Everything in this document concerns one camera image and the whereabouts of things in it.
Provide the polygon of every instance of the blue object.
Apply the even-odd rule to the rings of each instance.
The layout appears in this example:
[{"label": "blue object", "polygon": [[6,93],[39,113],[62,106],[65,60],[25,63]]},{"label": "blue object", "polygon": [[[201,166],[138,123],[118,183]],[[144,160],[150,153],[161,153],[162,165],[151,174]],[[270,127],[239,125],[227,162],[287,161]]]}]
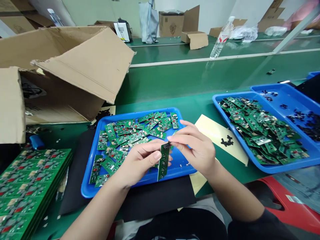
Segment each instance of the blue object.
[{"label": "blue object", "polygon": [[[166,112],[168,117],[170,117],[170,112],[174,112],[177,114],[179,120],[182,119],[181,113],[177,108],[163,108],[163,109],[156,109],[156,110],[150,110],[150,111],[144,111],[144,112],[126,113],[126,114],[119,114],[114,116],[107,116],[100,119],[100,121],[98,122],[94,139],[93,139],[93,144],[92,144],[91,152],[89,155],[87,168],[86,168],[86,171],[82,180],[82,185],[81,185],[81,194],[85,198],[94,197],[100,189],[99,187],[95,188],[94,184],[89,184],[89,179],[90,179],[95,155],[104,155],[104,151],[97,150],[100,130],[105,130],[105,125],[109,123],[117,122],[119,120],[133,119],[133,118],[138,119],[138,118],[144,117],[145,115],[148,115],[149,113],[157,112],[157,111]],[[179,127],[180,127],[179,129],[182,129],[184,126],[180,123]],[[176,129],[170,128],[165,133],[167,134],[167,136],[171,136],[173,135],[175,130]],[[148,135],[147,137],[151,139],[157,139],[156,137],[151,135]],[[167,175],[160,181],[189,175],[197,171],[191,165],[186,166],[186,164],[188,164],[188,161],[177,148],[173,148],[171,156],[173,158],[173,161],[171,162],[172,165],[168,167]],[[100,175],[102,174],[107,174],[107,171],[103,167],[101,167],[101,170],[100,170]],[[151,168],[151,172],[148,171],[147,174],[133,187],[155,183],[157,182],[157,176],[158,176],[158,169]]]},{"label": "blue object", "polygon": [[[310,111],[315,114],[320,115],[320,105],[313,101],[311,98],[307,97],[303,93],[299,92],[295,88],[288,84],[268,84],[268,85],[257,85],[250,88],[252,91],[259,93],[262,96],[271,97],[272,101],[268,102],[278,113],[283,117],[294,115],[294,110],[301,111],[305,114],[304,121],[295,120],[295,125],[300,125],[301,127],[307,127],[306,123],[312,118],[307,117]],[[276,92],[278,95],[274,97],[271,93]],[[280,107],[281,104],[287,105],[287,109]]]},{"label": "blue object", "polygon": [[[258,100],[258,102],[262,105],[262,109],[269,111],[270,114],[275,116],[278,120],[285,121],[290,127],[292,127],[300,136],[301,138],[299,141],[302,143],[302,145],[308,150],[308,155],[310,157],[304,158],[304,159],[297,159],[295,162],[286,164],[286,165],[261,165],[253,155],[253,153],[250,151],[249,147],[247,146],[246,142],[241,137],[240,133],[236,130],[235,126],[231,124],[229,117],[224,113],[223,109],[219,106],[218,102],[223,100],[226,97],[234,97],[234,98],[247,98],[249,100]],[[276,97],[272,96],[275,101],[277,97],[281,97],[280,94]],[[249,159],[263,172],[269,173],[269,174],[275,174],[280,172],[285,172],[293,169],[303,168],[303,167],[309,167],[313,165],[320,164],[320,149],[318,145],[312,141],[309,137],[306,137],[306,135],[294,124],[292,123],[288,118],[285,118],[283,115],[281,115],[277,109],[270,104],[263,96],[261,96],[257,92],[239,92],[239,93],[227,93],[227,94],[218,94],[214,95],[212,97],[214,105],[217,107],[218,111],[226,121],[226,123],[229,125],[230,130],[233,131],[234,135],[238,139],[239,143],[241,144],[243,150],[247,153]]]},{"label": "blue object", "polygon": [[307,79],[313,78],[314,76],[316,76],[318,74],[320,74],[320,71],[319,72],[309,72],[308,76],[307,76]]},{"label": "blue object", "polygon": [[38,135],[32,135],[31,137],[29,137],[29,139],[30,139],[31,145],[34,149],[38,150],[38,149],[44,148],[44,143]]}]

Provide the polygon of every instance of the plastic bag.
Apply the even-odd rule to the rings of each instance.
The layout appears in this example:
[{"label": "plastic bag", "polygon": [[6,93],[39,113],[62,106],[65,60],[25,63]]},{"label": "plastic bag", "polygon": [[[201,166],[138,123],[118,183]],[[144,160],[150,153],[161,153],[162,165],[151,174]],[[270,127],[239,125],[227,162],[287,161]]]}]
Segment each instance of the plastic bag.
[{"label": "plastic bag", "polygon": [[233,29],[231,32],[230,39],[242,39],[243,42],[250,43],[256,40],[258,37],[258,26],[247,27],[247,26],[238,26]]},{"label": "plastic bag", "polygon": [[286,27],[268,27],[264,34],[267,34],[268,36],[282,36],[287,30],[288,28]]}]

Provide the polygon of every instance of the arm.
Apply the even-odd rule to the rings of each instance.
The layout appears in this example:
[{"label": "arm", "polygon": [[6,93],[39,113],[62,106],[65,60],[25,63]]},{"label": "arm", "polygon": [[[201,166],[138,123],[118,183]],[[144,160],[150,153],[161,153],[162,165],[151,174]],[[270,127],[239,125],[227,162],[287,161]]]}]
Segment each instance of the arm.
[{"label": "arm", "polygon": [[156,139],[135,145],[118,171],[102,186],[61,240],[105,240],[130,187],[139,182],[150,167],[158,163],[161,153],[157,150],[164,143]]},{"label": "arm", "polygon": [[195,169],[206,177],[227,212],[234,219],[244,222],[260,218],[264,212],[264,206],[215,160],[216,153],[212,141],[199,132],[193,124],[183,120],[180,122],[187,127],[169,136],[168,140],[181,151]]}]

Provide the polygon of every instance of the black sleeve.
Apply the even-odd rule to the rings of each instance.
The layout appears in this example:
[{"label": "black sleeve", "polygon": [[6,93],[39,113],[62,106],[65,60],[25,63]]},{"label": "black sleeve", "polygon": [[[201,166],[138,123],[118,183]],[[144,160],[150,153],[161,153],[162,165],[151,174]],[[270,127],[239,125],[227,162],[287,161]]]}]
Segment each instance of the black sleeve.
[{"label": "black sleeve", "polygon": [[228,226],[228,239],[298,240],[275,215],[266,209],[254,222],[233,220]]}]

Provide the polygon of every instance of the right hand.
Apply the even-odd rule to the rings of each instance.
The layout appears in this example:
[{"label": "right hand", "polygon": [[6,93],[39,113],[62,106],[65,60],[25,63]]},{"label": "right hand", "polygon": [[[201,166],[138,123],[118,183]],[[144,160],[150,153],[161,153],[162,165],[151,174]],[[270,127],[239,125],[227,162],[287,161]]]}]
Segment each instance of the right hand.
[{"label": "right hand", "polygon": [[188,162],[207,178],[214,172],[216,165],[213,143],[194,124],[184,120],[180,120],[180,123],[186,127],[167,138],[171,145],[176,146]]}]

